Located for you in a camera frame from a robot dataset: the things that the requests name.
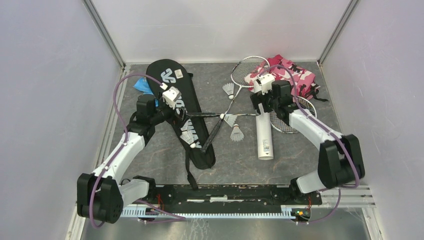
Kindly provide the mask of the shuttlecock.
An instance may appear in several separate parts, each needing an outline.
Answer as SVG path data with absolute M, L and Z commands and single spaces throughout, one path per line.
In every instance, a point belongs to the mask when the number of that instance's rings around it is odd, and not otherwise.
M 223 89 L 223 90 L 224 90 L 224 92 L 227 94 L 227 96 L 228 96 L 228 98 L 229 98 L 230 100 L 233 100 L 233 99 L 234 99 L 234 83 L 233 83 L 233 82 L 230 82 L 230 83 L 224 84 L 224 85 L 222 86 L 222 89 Z
M 232 132 L 230 134 L 230 139 L 234 142 L 239 142 L 242 141 L 244 139 L 244 134 L 241 131 L 240 127 L 238 124 L 234 124 L 232 127 Z
M 220 114 L 219 116 L 222 120 L 224 120 L 231 128 L 234 127 L 234 125 L 236 124 L 236 120 L 237 120 L 237 115 L 234 114 Z

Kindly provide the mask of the white shuttlecock tube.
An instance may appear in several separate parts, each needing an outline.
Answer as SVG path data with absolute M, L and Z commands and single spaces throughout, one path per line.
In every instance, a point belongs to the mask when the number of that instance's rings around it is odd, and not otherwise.
M 263 105 L 258 105 L 259 114 L 256 116 L 257 156 L 259 160 L 273 160 L 273 138 L 270 114 L 264 111 Z

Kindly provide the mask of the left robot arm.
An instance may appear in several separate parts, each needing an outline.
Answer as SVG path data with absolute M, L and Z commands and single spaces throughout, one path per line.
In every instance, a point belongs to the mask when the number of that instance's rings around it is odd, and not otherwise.
M 155 126 L 172 119 L 178 96 L 141 95 L 118 145 L 92 173 L 77 179 L 77 214 L 90 219 L 95 228 L 100 223 L 115 223 L 123 209 L 140 199 L 145 204 L 157 198 L 155 183 L 149 177 L 137 177 L 120 185 L 124 173 L 155 133 Z

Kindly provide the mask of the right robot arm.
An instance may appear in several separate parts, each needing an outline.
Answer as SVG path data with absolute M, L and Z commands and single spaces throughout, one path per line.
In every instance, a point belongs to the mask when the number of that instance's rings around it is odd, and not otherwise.
M 292 96 L 288 81 L 255 80 L 250 100 L 258 114 L 274 112 L 279 120 L 306 137 L 319 151 L 317 169 L 294 178 L 289 199 L 302 204 L 309 193 L 346 187 L 353 182 L 357 187 L 365 176 L 359 139 L 331 129 L 303 107 L 298 97 Z

